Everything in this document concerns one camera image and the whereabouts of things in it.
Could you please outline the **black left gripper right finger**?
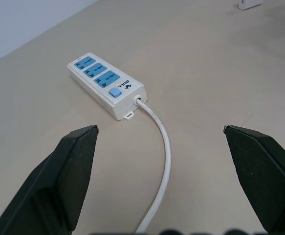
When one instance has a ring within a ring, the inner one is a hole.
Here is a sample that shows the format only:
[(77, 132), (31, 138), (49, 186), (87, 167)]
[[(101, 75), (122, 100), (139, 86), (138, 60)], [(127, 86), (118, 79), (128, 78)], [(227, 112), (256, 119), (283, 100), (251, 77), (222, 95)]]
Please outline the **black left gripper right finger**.
[(239, 183), (269, 234), (285, 234), (285, 150), (261, 132), (226, 125)]

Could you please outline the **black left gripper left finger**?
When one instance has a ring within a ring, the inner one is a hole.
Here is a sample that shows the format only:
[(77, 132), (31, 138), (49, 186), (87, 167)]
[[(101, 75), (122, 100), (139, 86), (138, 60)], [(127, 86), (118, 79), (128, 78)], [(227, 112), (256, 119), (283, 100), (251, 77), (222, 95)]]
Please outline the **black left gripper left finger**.
[(70, 235), (88, 190), (97, 125), (74, 130), (26, 178), (0, 216), (0, 235)]

